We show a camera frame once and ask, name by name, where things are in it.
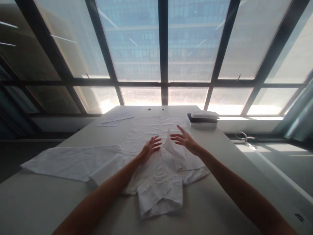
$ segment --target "window pane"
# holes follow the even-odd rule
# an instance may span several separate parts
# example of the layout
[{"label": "window pane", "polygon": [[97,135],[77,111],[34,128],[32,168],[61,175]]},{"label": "window pane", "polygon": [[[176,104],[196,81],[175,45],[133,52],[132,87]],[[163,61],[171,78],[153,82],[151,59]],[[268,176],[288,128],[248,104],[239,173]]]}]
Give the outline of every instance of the window pane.
[{"label": "window pane", "polygon": [[70,71],[76,78],[109,78],[84,0],[35,0]]},{"label": "window pane", "polygon": [[114,87],[75,86],[74,89],[89,114],[104,114],[120,105]]},{"label": "window pane", "polygon": [[39,113],[39,111],[36,109],[33,103],[27,98],[24,92],[22,92],[21,89],[15,86],[6,86],[5,88],[25,113]]},{"label": "window pane", "polygon": [[252,88],[213,88],[208,111],[220,115],[239,115]]},{"label": "window pane", "polygon": [[313,1],[310,1],[265,83],[303,83],[313,68]]},{"label": "window pane", "polygon": [[209,82],[229,0],[169,1],[171,82]]},{"label": "window pane", "polygon": [[121,87],[125,105],[162,105],[159,87]]},{"label": "window pane", "polygon": [[4,68],[0,65],[0,80],[12,80],[10,75],[4,70]]},{"label": "window pane", "polygon": [[219,79],[254,79],[291,0],[241,0]]},{"label": "window pane", "polygon": [[0,0],[0,54],[22,80],[60,80],[13,0]]},{"label": "window pane", "polygon": [[169,105],[197,105],[204,108],[208,88],[169,87]]},{"label": "window pane", "polygon": [[261,88],[248,115],[279,114],[298,88]]},{"label": "window pane", "polygon": [[157,0],[97,0],[119,81],[160,81]]},{"label": "window pane", "polygon": [[28,86],[47,113],[80,113],[64,86]]}]

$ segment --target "forearm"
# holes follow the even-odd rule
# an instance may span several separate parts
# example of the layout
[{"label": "forearm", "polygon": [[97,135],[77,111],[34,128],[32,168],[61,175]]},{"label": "forearm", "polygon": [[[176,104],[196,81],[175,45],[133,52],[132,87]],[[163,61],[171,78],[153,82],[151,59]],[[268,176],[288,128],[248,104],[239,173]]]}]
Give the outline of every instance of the forearm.
[{"label": "forearm", "polygon": [[204,162],[216,180],[240,210],[264,234],[275,234],[275,228],[284,234],[295,234],[280,213],[255,188],[232,172],[202,147],[197,148],[198,157]]},{"label": "forearm", "polygon": [[90,234],[129,182],[141,163],[138,155],[110,179],[89,194],[53,234]]}]

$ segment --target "person's left hand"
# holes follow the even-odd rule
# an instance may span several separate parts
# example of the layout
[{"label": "person's left hand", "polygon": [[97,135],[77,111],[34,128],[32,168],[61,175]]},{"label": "person's left hand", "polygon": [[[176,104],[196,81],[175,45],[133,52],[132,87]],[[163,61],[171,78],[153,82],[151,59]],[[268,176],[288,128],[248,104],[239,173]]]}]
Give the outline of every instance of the person's left hand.
[{"label": "person's left hand", "polygon": [[145,163],[148,161],[149,157],[151,156],[152,153],[158,151],[161,147],[157,147],[161,145],[162,143],[157,143],[161,139],[157,139],[159,136],[152,137],[143,147],[141,150],[139,156],[142,159],[142,163]]}]

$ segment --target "person's right hand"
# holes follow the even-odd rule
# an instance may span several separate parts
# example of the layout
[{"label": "person's right hand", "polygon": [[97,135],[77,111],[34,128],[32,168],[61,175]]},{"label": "person's right hand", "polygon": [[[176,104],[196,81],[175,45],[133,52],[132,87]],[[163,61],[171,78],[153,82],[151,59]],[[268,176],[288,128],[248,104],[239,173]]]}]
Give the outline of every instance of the person's right hand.
[{"label": "person's right hand", "polygon": [[171,134],[171,140],[176,140],[175,144],[183,145],[194,155],[197,155],[199,145],[183,128],[177,125],[182,134]]}]

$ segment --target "window frame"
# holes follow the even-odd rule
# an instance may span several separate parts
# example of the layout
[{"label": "window frame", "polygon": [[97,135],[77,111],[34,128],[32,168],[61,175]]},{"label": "window frame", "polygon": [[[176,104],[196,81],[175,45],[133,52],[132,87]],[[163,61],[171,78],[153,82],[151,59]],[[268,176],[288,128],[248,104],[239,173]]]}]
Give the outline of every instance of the window frame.
[{"label": "window frame", "polygon": [[[98,117],[101,114],[88,114],[77,93],[74,90],[74,86],[110,86],[114,87],[119,99],[120,105],[124,105],[123,96],[121,93],[121,87],[160,87],[161,88],[161,100],[162,105],[168,105],[168,88],[169,87],[203,87],[208,88],[204,110],[208,109],[212,91],[214,88],[232,88],[232,87],[250,87],[252,92],[248,97],[242,112],[240,115],[221,115],[227,117],[283,117],[288,108],[293,104],[295,99],[301,94],[303,89],[313,78],[313,69],[306,78],[304,83],[299,84],[275,84],[264,83],[273,65],[275,64],[280,52],[283,50],[289,36],[295,28],[298,20],[304,12],[306,6],[310,0],[292,1],[289,9],[283,18],[280,27],[273,38],[271,46],[269,47],[259,70],[254,80],[218,80],[219,72],[222,67],[223,59],[231,35],[231,31],[234,25],[236,14],[240,5],[240,0],[230,0],[230,4],[227,11],[226,21],[219,43],[216,61],[212,77],[208,77],[210,82],[168,82],[168,0],[158,0],[158,19],[159,19],[159,45],[160,45],[160,75],[161,82],[121,82],[118,81],[114,65],[112,62],[110,49],[106,41],[105,31],[101,22],[101,18],[97,11],[96,0],[85,0],[88,8],[88,12],[96,32],[97,40],[100,45],[102,55],[104,57],[105,64],[108,69],[110,79],[83,79],[75,78],[72,76],[62,54],[59,51],[54,39],[50,36],[50,32],[44,23],[44,20],[33,0],[15,0],[16,4],[23,13],[27,23],[34,32],[39,43],[43,47],[45,53],[49,57],[52,65],[60,76],[60,81],[26,81],[19,79],[18,75],[11,69],[9,64],[0,56],[0,64],[4,70],[9,74],[12,80],[1,81],[0,86],[16,86],[20,88],[30,101],[39,110],[38,114],[29,114],[29,116],[77,116],[77,117]],[[77,105],[80,114],[48,114],[40,102],[35,96],[27,89],[27,86],[65,86],[70,93],[73,101]],[[247,115],[251,105],[257,97],[261,88],[298,88],[293,97],[287,102],[286,106],[281,110],[278,115]]]}]

